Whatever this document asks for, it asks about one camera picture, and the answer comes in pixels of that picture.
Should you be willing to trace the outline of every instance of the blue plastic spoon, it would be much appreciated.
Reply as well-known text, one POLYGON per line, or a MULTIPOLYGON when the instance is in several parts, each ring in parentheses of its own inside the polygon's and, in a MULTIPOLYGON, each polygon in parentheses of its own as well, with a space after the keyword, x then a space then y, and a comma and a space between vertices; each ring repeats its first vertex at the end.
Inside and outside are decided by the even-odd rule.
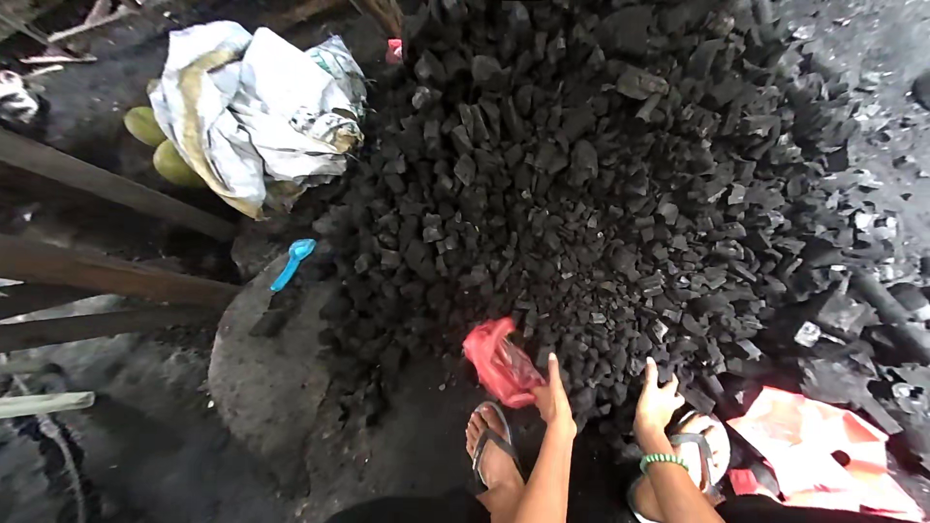
POLYGON ((287 285, 287 282, 294 277, 294 273, 300 266, 300 262, 302 262, 304 258, 310 256, 310 253, 313 252, 313 248, 315 247, 316 240, 297 240, 291 244, 291 247, 287 250, 287 254, 290 255, 290 260, 287 261, 285 270, 281 271, 281 274, 278 275, 277 279, 272 283, 272 291, 277 292, 287 285))

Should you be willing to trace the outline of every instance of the person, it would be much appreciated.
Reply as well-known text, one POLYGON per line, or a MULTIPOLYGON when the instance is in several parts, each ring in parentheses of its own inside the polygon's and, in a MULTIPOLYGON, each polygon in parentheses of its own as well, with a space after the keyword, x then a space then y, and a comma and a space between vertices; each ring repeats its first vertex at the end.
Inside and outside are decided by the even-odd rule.
MULTIPOLYGON (((494 403, 485 402, 468 420, 465 440, 474 472, 486 486, 486 491, 477 496, 457 489, 436 498, 381 498, 340 512, 327 523, 565 523, 577 427, 555 354, 550 354, 548 366, 548 384, 532 391, 537 399, 539 415, 546 423, 546 432, 536 466, 526 482, 520 473, 507 421, 494 403)), ((679 434, 701 434, 709 441, 720 442, 726 439, 726 434, 721 425, 711 422, 710 417, 697 416, 679 434, 669 438, 666 435, 668 425, 674 412, 683 404, 677 377, 672 376, 668 383, 660 385, 656 362, 647 358, 633 432, 645 456, 662 458, 644 462, 644 475, 632 485, 628 495, 631 510, 641 522, 897 522, 855 512, 786 507, 765 496, 754 495, 737 496, 737 500, 715 507, 706 489, 699 487, 709 481, 704 477, 707 471, 691 473, 700 469, 700 460, 708 456, 696 453, 689 457, 686 445, 673 445, 673 439, 679 434)), ((729 461, 728 443, 725 455, 718 455, 721 447, 719 443, 715 444, 708 452, 710 462, 725 470, 729 461)), ((609 515, 603 516, 605 521, 613 519, 609 515)))

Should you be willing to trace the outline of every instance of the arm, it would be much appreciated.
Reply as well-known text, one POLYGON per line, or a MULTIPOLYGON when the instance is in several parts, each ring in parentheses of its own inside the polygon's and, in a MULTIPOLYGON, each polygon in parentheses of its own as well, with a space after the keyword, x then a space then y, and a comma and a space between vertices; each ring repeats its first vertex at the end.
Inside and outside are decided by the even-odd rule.
POLYGON ((568 474, 577 427, 562 386, 559 362, 549 355, 549 386, 533 390, 546 435, 536 467, 517 506, 515 523, 565 523, 568 511, 568 474))
MULTIPOLYGON (((633 430, 646 454, 673 454, 665 426, 673 412, 684 404, 678 394, 678 378, 658 386, 658 370, 652 358, 646 360, 645 383, 636 405, 633 430)), ((677 463, 651 463, 646 473, 656 493, 664 523, 724 523, 717 511, 695 486, 691 476, 677 463)))

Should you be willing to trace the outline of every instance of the green bracelet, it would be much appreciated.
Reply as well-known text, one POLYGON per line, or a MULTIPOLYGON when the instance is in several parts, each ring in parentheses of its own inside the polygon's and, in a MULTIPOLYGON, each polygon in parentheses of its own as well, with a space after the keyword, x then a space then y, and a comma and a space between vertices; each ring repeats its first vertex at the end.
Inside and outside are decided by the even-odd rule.
POLYGON ((646 454, 640 460, 640 470, 643 471, 643 474, 645 474, 645 466, 650 463, 677 463, 684 467, 685 472, 688 472, 688 465, 684 464, 684 460, 674 454, 646 454))

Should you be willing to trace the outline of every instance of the red object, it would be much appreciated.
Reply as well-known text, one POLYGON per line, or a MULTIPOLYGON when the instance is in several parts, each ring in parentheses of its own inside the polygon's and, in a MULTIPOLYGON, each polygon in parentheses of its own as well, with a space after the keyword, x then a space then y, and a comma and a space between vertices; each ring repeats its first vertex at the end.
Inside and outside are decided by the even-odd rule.
POLYGON ((529 356, 507 339, 514 330, 513 320, 508 317, 489 320, 472 329, 462 346, 487 392, 507 407, 519 409, 536 401, 530 389, 545 385, 546 380, 529 356))
POLYGON ((398 64, 404 61, 404 41, 400 38, 391 38, 388 40, 388 54, 385 55, 390 65, 398 64))
MULTIPOLYGON (((786 505, 923 519, 888 474, 888 436, 848 410, 765 387, 746 415, 729 424, 768 461, 786 505), (841 453, 846 465, 834 458, 841 453)), ((746 473, 731 473, 734 490, 758 493, 746 473)))

